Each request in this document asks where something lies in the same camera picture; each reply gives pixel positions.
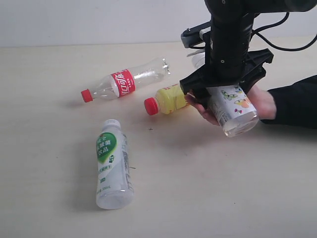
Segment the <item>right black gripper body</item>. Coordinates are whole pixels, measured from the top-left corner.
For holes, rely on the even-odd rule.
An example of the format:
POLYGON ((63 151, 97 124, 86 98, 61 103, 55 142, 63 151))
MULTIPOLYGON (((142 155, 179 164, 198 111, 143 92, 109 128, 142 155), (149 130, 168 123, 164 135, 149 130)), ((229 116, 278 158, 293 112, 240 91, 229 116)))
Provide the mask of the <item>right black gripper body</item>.
POLYGON ((211 50, 205 66, 204 86, 239 82, 245 70, 253 22, 211 23, 211 50))

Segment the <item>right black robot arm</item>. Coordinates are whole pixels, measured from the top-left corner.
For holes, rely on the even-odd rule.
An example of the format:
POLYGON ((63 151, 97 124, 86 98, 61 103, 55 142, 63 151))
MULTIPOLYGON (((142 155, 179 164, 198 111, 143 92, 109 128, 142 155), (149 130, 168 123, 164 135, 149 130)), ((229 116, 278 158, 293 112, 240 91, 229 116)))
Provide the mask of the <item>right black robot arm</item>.
POLYGON ((261 13, 306 12, 316 7, 315 0, 207 0, 210 21, 188 28, 181 34, 185 48, 205 45, 205 63, 180 80, 184 94, 192 94, 199 104, 208 107, 208 89, 240 85, 244 92, 265 77, 264 63, 272 63, 269 49, 249 51, 251 38, 265 28, 254 30, 254 19, 261 13))

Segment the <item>black sleeved forearm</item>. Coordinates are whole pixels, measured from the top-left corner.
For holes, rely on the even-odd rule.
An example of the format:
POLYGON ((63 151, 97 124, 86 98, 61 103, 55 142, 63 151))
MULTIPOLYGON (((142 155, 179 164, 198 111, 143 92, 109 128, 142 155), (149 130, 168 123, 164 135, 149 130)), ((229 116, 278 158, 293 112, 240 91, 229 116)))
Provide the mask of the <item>black sleeved forearm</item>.
POLYGON ((317 128, 317 76, 292 85, 268 90, 276 105, 274 119, 263 119, 265 124, 279 124, 317 128))

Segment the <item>person's open bare hand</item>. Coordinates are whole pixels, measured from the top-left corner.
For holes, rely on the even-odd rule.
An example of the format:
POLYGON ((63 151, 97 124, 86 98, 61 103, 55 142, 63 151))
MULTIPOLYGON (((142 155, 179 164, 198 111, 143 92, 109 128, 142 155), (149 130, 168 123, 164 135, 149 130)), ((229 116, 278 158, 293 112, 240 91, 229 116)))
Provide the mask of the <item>person's open bare hand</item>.
MULTIPOLYGON (((273 120, 276 118, 277 107, 273 96, 265 90, 253 86, 247 93, 251 103, 257 109, 258 115, 261 120, 273 120)), ((199 114, 213 125, 219 125, 213 112, 206 110, 201 104, 198 103, 195 97, 190 94, 185 96, 185 100, 191 106, 193 106, 199 114)))

